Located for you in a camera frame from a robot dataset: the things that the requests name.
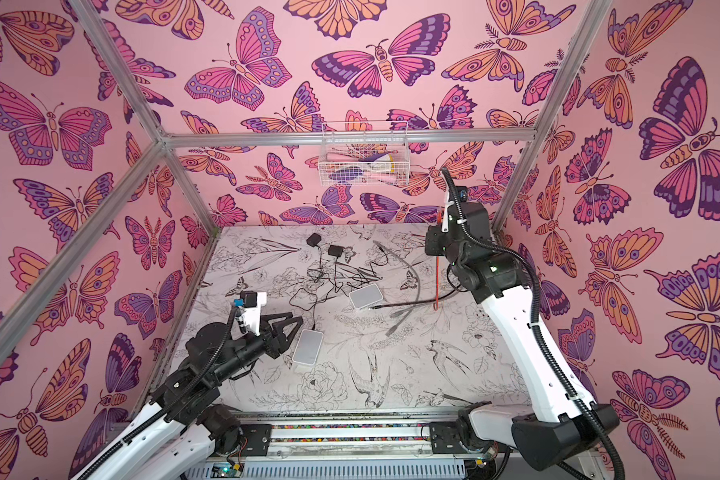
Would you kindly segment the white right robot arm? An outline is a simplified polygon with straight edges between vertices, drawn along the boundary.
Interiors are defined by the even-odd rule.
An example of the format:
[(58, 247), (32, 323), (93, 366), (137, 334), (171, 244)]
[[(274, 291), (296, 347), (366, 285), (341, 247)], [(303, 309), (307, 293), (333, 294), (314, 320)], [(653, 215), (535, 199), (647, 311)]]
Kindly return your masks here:
[(483, 405), (467, 414), (468, 435), (520, 453), (537, 471), (558, 467), (577, 479), (568, 459), (601, 445), (613, 476), (626, 476), (610, 439), (619, 425), (613, 407), (597, 402), (572, 372), (540, 315), (541, 286), (516, 251), (493, 242), (479, 203), (449, 200), (442, 220), (428, 228), (425, 252), (447, 259), (460, 284), (498, 328), (530, 398), (530, 409)]

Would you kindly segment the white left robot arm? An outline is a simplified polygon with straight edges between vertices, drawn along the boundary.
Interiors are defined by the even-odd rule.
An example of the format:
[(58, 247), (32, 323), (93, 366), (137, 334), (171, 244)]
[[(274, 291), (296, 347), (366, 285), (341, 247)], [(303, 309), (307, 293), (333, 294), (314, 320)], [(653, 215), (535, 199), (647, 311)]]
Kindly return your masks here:
[(213, 454), (246, 447), (236, 410), (220, 387), (248, 375), (263, 356), (285, 354), (303, 326), (291, 313), (265, 315), (260, 333), (232, 335), (235, 314), (186, 342), (187, 356), (152, 393), (131, 424), (74, 475), (76, 479), (173, 479)]

